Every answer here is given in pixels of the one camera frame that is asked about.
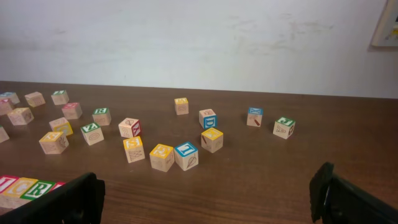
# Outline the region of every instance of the brown tabletop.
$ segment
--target brown tabletop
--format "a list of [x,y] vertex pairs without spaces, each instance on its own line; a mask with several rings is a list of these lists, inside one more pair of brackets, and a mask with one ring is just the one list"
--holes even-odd
[[[39,139],[49,121],[63,117],[51,94],[67,90],[83,116],[61,155],[45,155]],[[311,223],[308,184],[326,161],[335,172],[398,208],[398,100],[334,96],[182,90],[121,86],[0,82],[0,91],[39,91],[46,104],[30,108],[35,119],[13,126],[0,117],[10,140],[0,143],[0,175],[68,182],[85,172],[105,180],[102,223]],[[174,98],[187,97],[190,113],[177,116]],[[87,145],[80,127],[96,108],[110,108],[105,140]],[[264,109],[260,128],[246,126],[249,107]],[[224,146],[212,154],[200,146],[198,111],[213,109]],[[272,134],[276,119],[296,120],[293,135]],[[140,119],[146,158],[129,164],[118,124]],[[190,141],[199,165],[183,171],[152,169],[156,144]]]

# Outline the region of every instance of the wooden block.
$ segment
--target wooden block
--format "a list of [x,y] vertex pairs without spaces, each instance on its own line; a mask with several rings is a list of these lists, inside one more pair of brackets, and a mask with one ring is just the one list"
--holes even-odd
[[47,133],[39,143],[46,154],[61,154],[69,146],[66,135],[61,131]]
[[11,123],[15,125],[27,125],[34,117],[29,108],[16,108],[7,114]]
[[15,181],[17,181],[19,177],[4,175],[0,177],[0,207],[2,208],[11,208],[8,202],[8,196],[2,195],[5,190]]
[[51,95],[51,98],[55,105],[67,104],[69,102],[69,96],[66,90],[55,91]]
[[132,138],[141,135],[141,124],[138,119],[126,118],[119,124],[120,135]]
[[199,164],[198,149],[190,142],[174,148],[175,162],[186,171]]
[[281,117],[275,121],[274,134],[287,139],[293,134],[295,124],[294,120]]
[[12,103],[19,103],[19,98],[16,93],[6,92],[0,94],[0,100],[10,99]]
[[67,103],[62,112],[66,119],[79,119],[83,114],[79,103]]
[[13,109],[15,106],[10,99],[0,100],[0,116],[10,113]]
[[217,115],[212,109],[199,111],[199,123],[204,129],[217,127]]
[[189,113],[188,100],[186,98],[174,99],[174,107],[177,115]]
[[129,163],[145,159],[144,146],[140,136],[124,140],[123,145]]
[[111,124],[111,112],[109,108],[98,108],[94,110],[93,113],[94,122],[99,124],[100,126],[106,126]]
[[174,163],[174,149],[171,146],[158,144],[150,152],[149,157],[153,169],[167,172]]
[[45,100],[43,98],[43,95],[39,92],[34,92],[28,95],[25,95],[27,103],[31,107],[36,107],[45,104]]
[[66,136],[73,134],[72,127],[66,118],[56,119],[50,122],[50,127],[52,131],[61,131]]
[[101,126],[96,122],[81,127],[81,131],[89,146],[104,140]]
[[30,200],[21,198],[21,196],[37,181],[36,179],[21,177],[1,193],[7,198],[7,208],[17,208],[30,202]]
[[215,129],[210,128],[201,134],[201,146],[211,153],[223,147],[224,134]]
[[262,119],[262,109],[260,108],[249,108],[248,111],[248,126],[260,127]]
[[8,136],[4,127],[0,125],[0,143],[7,141],[8,139],[10,139],[10,137]]

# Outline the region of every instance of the table surface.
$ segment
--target table surface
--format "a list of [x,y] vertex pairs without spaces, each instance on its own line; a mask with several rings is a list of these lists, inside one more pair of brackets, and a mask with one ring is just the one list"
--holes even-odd
[[[67,90],[83,116],[70,120],[74,134],[61,155],[45,155],[39,139],[61,118],[51,94]],[[311,223],[308,185],[326,161],[342,178],[398,208],[398,100],[335,96],[183,90],[125,86],[0,82],[0,91],[39,91],[46,104],[30,108],[35,119],[13,126],[0,117],[11,140],[0,144],[0,175],[68,182],[85,172],[105,180],[102,223]],[[190,113],[177,116],[174,98],[187,97]],[[104,141],[92,146],[80,127],[96,108],[110,108]],[[246,126],[249,107],[264,109],[260,128]],[[200,146],[198,111],[213,109],[224,146],[212,154]],[[296,120],[293,135],[272,134],[275,120]],[[146,158],[129,164],[118,124],[140,119]],[[183,171],[152,169],[156,144],[190,141],[199,165]]]

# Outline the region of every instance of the row of blocks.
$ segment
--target row of blocks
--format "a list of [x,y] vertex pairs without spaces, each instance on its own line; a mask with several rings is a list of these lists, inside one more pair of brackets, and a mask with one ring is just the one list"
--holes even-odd
[[10,175],[1,176],[0,207],[18,208],[64,184]]

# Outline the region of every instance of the wooden table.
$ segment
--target wooden table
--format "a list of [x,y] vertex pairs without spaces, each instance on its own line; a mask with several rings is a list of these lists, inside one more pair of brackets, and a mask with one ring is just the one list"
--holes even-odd
[[[31,108],[35,119],[0,124],[11,140],[0,144],[0,174],[64,181],[94,172],[105,180],[103,223],[310,223],[308,185],[326,161],[341,177],[398,208],[398,100],[334,96],[181,90],[121,86],[0,82],[1,91],[24,95],[39,91],[47,103]],[[61,155],[45,155],[39,139],[49,121],[63,116],[50,95],[67,90],[83,116],[71,120],[74,135]],[[190,113],[177,116],[174,98],[187,97]],[[264,108],[260,128],[246,126],[250,106]],[[105,141],[88,146],[80,127],[96,108],[109,107]],[[198,111],[213,109],[224,146],[211,154],[200,146]],[[288,139],[272,134],[274,121],[296,120]],[[127,163],[118,124],[126,117],[142,124],[146,159]],[[152,169],[156,144],[190,141],[199,148],[199,165],[186,172]]]

